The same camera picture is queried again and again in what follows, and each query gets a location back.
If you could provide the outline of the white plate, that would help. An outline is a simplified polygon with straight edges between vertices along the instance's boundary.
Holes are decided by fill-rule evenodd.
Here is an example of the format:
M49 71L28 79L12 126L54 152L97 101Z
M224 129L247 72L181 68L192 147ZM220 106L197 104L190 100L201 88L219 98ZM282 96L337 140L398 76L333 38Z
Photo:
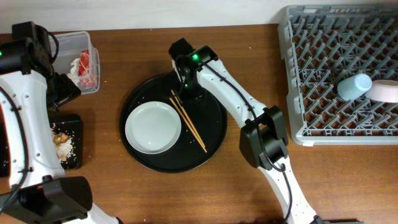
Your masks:
M160 154L170 149L180 137L181 119L177 111L160 101L150 101L134 108L124 125L125 137L135 150Z

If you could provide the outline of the white bowl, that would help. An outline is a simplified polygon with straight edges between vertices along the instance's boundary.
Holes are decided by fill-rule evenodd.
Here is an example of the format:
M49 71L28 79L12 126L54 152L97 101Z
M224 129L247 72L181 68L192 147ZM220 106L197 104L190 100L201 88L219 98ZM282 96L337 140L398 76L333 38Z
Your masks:
M374 101L397 103L397 81L375 80L372 87L365 93L365 97Z

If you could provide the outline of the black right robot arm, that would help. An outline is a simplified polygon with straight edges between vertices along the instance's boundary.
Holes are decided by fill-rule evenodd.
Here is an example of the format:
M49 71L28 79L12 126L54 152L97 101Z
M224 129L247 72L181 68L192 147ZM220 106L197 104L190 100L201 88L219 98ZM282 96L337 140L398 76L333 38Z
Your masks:
M239 147L245 160L260 170L284 214L284 223L316 223L319 217L307 202L294 176L287 150L284 115L253 98L227 71L209 46L194 49L184 40L169 48L183 86L197 96L211 93L240 128Z

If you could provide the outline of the brown food chunk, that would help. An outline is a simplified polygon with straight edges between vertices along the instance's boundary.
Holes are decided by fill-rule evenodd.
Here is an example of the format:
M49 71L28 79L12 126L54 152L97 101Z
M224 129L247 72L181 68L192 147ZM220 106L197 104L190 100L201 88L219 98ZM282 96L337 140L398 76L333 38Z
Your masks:
M65 133L52 133L52 137L53 137L53 143L56 145L59 144L63 144L66 143L69 139L69 135L65 134Z

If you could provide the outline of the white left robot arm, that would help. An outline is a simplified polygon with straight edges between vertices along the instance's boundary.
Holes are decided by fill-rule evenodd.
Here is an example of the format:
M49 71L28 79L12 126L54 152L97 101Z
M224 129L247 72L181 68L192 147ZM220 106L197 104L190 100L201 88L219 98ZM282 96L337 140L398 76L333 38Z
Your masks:
M1 211L24 223L120 223L94 202L84 177L66 177L47 114L57 80L45 43L23 37L1 45L1 108L11 156L11 191Z

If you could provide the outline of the red snack wrapper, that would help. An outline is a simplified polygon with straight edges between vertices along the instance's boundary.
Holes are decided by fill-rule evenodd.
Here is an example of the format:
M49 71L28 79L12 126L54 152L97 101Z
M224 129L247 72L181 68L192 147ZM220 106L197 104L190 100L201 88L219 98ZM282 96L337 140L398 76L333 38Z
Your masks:
M89 50L81 52L78 76L81 77L80 83L84 88L92 88L96 86L96 78L90 73L90 53Z

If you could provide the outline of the white tissue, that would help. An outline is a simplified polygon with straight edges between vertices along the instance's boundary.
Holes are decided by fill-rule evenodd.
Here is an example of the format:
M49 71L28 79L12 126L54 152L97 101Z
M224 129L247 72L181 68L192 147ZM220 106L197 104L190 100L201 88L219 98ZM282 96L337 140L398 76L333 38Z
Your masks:
M78 69L80 66L80 59L76 58L72 63L71 63L71 69L70 72L67 74L67 77L77 86L80 87L80 79L78 75Z

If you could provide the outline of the light blue plastic cup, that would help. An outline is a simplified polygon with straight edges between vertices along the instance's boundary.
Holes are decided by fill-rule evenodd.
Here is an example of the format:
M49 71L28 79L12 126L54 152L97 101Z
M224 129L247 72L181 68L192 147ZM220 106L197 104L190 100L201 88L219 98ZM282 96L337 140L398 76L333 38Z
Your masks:
M364 73L354 75L339 82L337 92L345 101L355 100L365 94L371 87L373 81Z

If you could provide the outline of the rice and noodle scraps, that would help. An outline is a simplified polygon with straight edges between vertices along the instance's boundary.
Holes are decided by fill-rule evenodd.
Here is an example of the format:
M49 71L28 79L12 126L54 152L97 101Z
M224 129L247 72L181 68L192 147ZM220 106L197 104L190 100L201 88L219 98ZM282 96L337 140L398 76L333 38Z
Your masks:
M55 133L65 133L67 135L69 135L69 139L66 143L63 144L59 144L55 146L55 152L57 154L58 160L60 162L66 162L68 159L72 158L73 156L76 156L76 154L74 153L74 149L75 149L75 143L73 140L74 134L70 134L67 131L66 132L62 132L60 128L56 127L56 125L52 124L50 126L50 129Z

